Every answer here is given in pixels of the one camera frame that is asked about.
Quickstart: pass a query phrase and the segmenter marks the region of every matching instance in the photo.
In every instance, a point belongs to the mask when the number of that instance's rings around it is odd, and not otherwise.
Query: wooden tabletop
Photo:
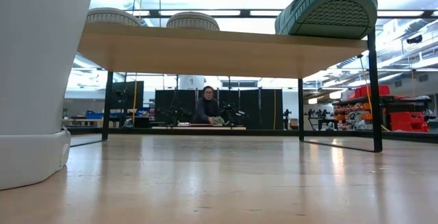
[[[363,40],[89,23],[78,52],[109,71],[303,78],[366,49]]]

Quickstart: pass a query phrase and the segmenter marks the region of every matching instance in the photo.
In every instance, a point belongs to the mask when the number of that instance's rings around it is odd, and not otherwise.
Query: black stand
[[[105,89],[105,111],[103,113],[103,126],[102,126],[102,141],[108,139],[108,131],[110,130],[110,112],[111,112],[111,93],[112,93],[112,77],[113,72],[108,71],[107,87]]]
[[[304,141],[304,96],[302,91],[302,79],[298,80],[298,118],[299,118],[299,137],[300,142],[307,142],[315,145],[326,145],[331,147],[343,148],[343,149],[355,149],[359,151],[367,151],[378,153],[383,150],[382,146],[382,118],[380,97],[378,95],[378,75],[377,75],[377,53],[376,53],[376,30],[373,29],[368,34],[368,60],[370,63],[370,88],[371,88],[371,106],[372,106],[372,133],[374,139],[374,149],[361,149],[349,146],[332,145],[322,142],[309,142]]]

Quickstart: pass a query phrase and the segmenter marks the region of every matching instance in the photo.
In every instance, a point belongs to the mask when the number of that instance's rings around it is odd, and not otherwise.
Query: person
[[[220,116],[219,102],[214,98],[214,90],[211,86],[204,87],[202,95],[196,102],[194,123],[213,125],[213,117]]]

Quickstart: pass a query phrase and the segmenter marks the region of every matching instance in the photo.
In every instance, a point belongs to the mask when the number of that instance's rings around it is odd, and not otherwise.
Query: white base
[[[68,159],[70,132],[0,136],[0,190],[41,182]]]

